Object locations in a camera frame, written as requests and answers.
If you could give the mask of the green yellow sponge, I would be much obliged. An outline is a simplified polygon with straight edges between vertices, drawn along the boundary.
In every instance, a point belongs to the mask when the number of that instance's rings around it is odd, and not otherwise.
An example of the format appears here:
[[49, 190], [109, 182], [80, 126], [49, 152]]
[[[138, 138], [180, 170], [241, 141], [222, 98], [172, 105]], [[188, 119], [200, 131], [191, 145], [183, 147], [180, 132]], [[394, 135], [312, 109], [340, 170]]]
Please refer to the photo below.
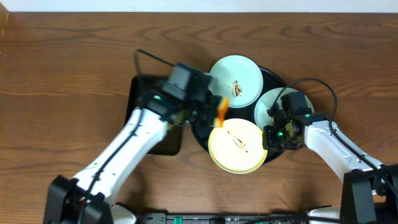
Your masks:
[[223, 122], [225, 120], [225, 115], [229, 109], [229, 98], [222, 97], [220, 103], [217, 107], [217, 115], [214, 119], [214, 127], [220, 128], [223, 126]]

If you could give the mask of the yellow plate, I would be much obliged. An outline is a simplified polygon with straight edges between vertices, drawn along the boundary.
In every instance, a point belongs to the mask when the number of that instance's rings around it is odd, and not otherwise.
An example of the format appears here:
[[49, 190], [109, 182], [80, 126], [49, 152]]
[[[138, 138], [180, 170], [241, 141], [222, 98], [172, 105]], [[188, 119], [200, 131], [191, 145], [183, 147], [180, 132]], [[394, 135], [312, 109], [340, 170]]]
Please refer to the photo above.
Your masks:
[[208, 139], [213, 161], [223, 170], [247, 174], [259, 168], [267, 157], [262, 145], [262, 131], [252, 122], [233, 118], [214, 128]]

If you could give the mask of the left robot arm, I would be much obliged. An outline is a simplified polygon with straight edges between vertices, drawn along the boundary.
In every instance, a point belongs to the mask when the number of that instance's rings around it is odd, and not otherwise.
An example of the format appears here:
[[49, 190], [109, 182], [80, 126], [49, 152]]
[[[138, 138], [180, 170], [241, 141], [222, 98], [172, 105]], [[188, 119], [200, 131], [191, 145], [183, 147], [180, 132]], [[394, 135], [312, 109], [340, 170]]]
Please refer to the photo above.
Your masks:
[[228, 99], [209, 91], [178, 98], [150, 91], [142, 97], [121, 132], [72, 179], [59, 175], [50, 184], [44, 223], [136, 223], [134, 212], [115, 204], [126, 179], [173, 126], [198, 121], [220, 126]]

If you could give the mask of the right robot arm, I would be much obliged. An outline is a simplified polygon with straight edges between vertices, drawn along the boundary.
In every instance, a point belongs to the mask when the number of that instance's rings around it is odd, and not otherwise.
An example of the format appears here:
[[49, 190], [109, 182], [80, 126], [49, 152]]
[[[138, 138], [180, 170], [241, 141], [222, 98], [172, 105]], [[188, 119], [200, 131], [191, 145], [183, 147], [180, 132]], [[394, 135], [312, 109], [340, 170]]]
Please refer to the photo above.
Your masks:
[[349, 140], [325, 114], [309, 109], [269, 110], [263, 146], [274, 151], [305, 146], [343, 183], [339, 208], [320, 207], [301, 216], [307, 223], [396, 223], [397, 165], [385, 165]]

